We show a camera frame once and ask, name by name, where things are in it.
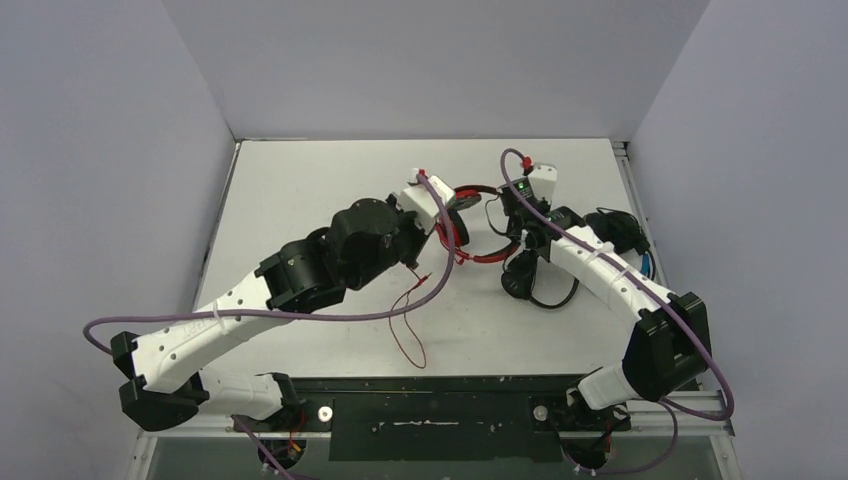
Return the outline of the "red headphones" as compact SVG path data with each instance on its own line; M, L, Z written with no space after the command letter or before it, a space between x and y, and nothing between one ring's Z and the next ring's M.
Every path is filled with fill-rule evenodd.
M507 233L501 232L500 230L497 230L494 227L489 218L487 206L484 206L484 210L486 211L487 222L490 229L496 235L507 238L509 242L502 248L484 255L470 254L464 250L464 247L466 247L470 243L470 234L464 220L461 218L460 211L467 210L477 205L482 200L482 196L484 194L492 196L492 198L487 202L487 204L489 204L494 200L499 200L502 196L502 191L495 187L475 184L460 186L456 190L456 202L454 206L449 209L448 214L452 221L452 230L455 237L454 260L457 265L463 265L465 263L494 264L497 262L502 262L507 260L518 249L519 244L516 240L511 239ZM393 319L391 317L388 318L389 331L395 341L396 346L399 348L400 352L403 354L406 360L415 368L423 370L427 366L427 356L423 342L415 333L412 326L409 324L406 313L402 314L402 319L408 332L417 342L421 354L420 362L416 362L415 360L413 360L404 349L395 332L393 326Z

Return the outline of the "small black headphones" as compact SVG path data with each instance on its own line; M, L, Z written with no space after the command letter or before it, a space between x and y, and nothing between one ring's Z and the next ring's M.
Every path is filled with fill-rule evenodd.
M500 277L505 293L517 300L528 301L537 308L557 310L565 307L575 297L580 282L574 278L567 295L559 302L544 303L534 296L539 255L532 250L524 250L513 258L505 260Z

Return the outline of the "large black blue headphones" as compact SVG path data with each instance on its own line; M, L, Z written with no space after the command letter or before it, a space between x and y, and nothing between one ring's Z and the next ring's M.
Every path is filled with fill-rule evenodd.
M584 216L584 221L600 240L612 243L617 254L634 250L642 259L640 272L651 280L656 279L657 264L648 236L632 213L597 207Z

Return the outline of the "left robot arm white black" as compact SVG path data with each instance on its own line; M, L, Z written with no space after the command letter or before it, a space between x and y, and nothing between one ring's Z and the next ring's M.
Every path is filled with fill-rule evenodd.
M298 419L302 400L283 373L233 374L211 362L272 328L337 305L397 264L413 267L446 207L360 199L326 227L291 241L239 283L157 332L122 332L112 358L127 378L122 412L147 432L179 426L200 413L237 415L276 430Z

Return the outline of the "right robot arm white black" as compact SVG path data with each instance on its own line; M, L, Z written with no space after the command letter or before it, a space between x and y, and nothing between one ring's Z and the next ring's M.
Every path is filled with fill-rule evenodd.
M567 398L566 414L574 425L589 428L607 407L627 400L658 401L707 370L707 311L697 295L677 295L642 275L579 214L567 207L548 209L528 179L501 191L509 229L526 250L570 274L630 334L622 359L583 377Z

